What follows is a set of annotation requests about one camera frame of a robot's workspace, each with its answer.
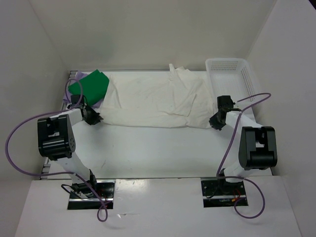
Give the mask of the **green t-shirt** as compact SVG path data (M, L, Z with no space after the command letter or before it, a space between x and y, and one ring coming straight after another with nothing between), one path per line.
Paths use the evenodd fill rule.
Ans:
M89 106L99 107L101 100L104 99L110 83L109 78L99 70L95 70L90 74L78 72L76 79L82 85L83 95Z

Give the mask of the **purple t-shirt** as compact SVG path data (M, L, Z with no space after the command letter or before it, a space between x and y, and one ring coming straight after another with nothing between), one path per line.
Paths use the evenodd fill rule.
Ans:
M78 81L79 80L77 80L76 78L71 80L71 83L67 87L67 93L64 94L64 97L63 97L63 101L65 103L70 103L71 95L78 95L78 94L80 95L81 90L80 90L80 85L78 84Z

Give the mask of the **white t-shirt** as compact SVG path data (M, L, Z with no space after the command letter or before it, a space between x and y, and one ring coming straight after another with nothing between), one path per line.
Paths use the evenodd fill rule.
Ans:
M204 79L183 67L165 76L110 76L103 122L129 127L209 129L213 98Z

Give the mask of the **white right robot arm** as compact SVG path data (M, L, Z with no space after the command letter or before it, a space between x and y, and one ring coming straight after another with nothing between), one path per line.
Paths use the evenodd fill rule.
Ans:
M234 183L277 163L275 130L249 119L229 95L219 96L209 129L99 125L85 163L98 178L216 177L228 194Z

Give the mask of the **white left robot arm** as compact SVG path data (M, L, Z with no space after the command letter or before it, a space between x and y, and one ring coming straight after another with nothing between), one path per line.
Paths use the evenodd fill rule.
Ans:
M72 95L68 110L37 121L38 148L42 157L58 163L72 180L71 188L87 198L96 197L99 186L93 172L76 154L73 126L79 122L96 125L102 120L86 102L85 96Z

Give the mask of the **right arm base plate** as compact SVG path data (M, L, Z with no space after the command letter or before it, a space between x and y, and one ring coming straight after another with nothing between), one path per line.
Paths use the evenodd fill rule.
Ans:
M228 183L215 177L201 178L204 208L248 206L244 183Z

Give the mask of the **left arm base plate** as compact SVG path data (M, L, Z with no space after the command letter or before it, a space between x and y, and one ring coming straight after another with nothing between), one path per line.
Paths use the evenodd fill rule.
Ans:
M101 207L99 199L93 193L88 197L68 184L62 184L61 188L69 194L68 210L97 210ZM106 203L107 209L113 209L115 181L98 180L96 188L96 193Z

